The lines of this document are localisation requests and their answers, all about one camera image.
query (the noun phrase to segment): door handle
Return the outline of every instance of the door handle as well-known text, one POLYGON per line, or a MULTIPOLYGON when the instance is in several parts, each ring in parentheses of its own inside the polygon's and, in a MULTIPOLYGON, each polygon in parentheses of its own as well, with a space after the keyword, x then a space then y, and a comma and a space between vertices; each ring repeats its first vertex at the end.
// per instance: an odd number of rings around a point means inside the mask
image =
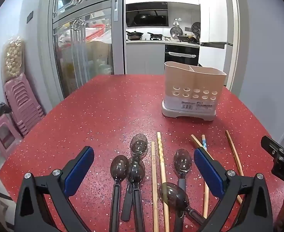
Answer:
POLYGON ((182 57, 191 57, 191 58, 195 58, 196 57, 196 55, 182 54, 182 53, 176 53, 176 52, 169 52, 169 55, 182 56, 182 57))
POLYGON ((118 0, 113 1, 114 21, 118 21, 118 0))

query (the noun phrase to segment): product label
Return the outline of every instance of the product label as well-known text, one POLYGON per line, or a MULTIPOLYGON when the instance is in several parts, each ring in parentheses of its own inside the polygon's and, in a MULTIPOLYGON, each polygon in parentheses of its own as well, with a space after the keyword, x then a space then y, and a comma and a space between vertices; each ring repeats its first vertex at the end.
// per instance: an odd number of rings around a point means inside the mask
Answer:
POLYGON ((216 100, 195 100, 166 96, 164 99, 166 108, 172 110, 190 111, 196 113, 212 113, 216 109, 216 100))

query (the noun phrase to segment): sliding glass door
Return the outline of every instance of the sliding glass door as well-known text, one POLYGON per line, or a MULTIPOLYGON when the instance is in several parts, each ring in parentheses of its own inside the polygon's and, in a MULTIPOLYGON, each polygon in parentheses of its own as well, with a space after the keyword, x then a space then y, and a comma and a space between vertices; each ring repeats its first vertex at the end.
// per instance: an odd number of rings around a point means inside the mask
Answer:
POLYGON ((123 0, 53 0, 51 16, 64 98, 97 75, 124 74, 123 0))

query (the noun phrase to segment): gray lower cabinet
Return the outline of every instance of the gray lower cabinet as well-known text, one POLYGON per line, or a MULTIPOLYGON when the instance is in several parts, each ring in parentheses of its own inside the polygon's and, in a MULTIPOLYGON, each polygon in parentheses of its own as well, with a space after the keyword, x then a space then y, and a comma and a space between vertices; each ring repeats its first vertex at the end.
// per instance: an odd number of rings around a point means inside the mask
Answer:
POLYGON ((163 75, 164 43, 126 43, 127 74, 163 75))

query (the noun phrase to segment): red table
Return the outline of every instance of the red table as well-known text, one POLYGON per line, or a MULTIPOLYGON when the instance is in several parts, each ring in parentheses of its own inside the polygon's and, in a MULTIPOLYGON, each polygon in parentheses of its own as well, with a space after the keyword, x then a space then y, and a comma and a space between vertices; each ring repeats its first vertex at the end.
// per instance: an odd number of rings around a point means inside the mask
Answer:
MULTIPOLYGON (((193 155, 190 134, 200 138, 206 135, 208 151, 226 169, 237 166, 225 136, 229 130, 241 163, 244 175, 262 173, 267 181, 274 216, 277 216, 284 197, 284 182, 270 172, 272 158, 260 146, 267 131, 253 114, 224 89, 217 108, 217 117, 212 122, 197 118, 167 118, 161 113, 164 95, 164 77, 153 75, 98 76, 72 93, 57 105, 25 137, 20 146, 5 162, 0 178, 16 201, 19 187, 26 172, 35 176, 47 175, 63 166, 85 146, 94 148, 95 160, 86 174, 78 192, 70 200, 78 214, 92 231, 108 231, 111 209, 112 185, 110 175, 112 159, 124 154, 130 157, 129 143, 137 133, 144 133, 148 140, 148 154, 143 159, 146 175, 141 186, 146 231, 153 231, 151 141, 160 131, 164 145, 167 181, 177 184, 173 172, 173 156, 177 149, 185 148, 193 155)), ((194 163, 187 174, 187 194, 190 206, 203 212, 204 181, 194 163)), ((157 158, 157 181, 160 183, 157 158)), ((122 182, 121 204, 125 194, 126 180, 122 182)), ((64 230, 49 199, 52 215, 59 228, 64 230)), ((217 203, 210 194, 209 213, 217 203)), ((226 225, 231 225, 239 204, 235 203, 226 225)), ((170 230, 173 230, 175 212, 170 210, 170 230)), ((134 231, 134 216, 129 222, 120 222, 119 231, 134 231)), ((164 231, 162 204, 159 204, 159 226, 164 231)), ((197 228, 184 221, 184 232, 197 228)))

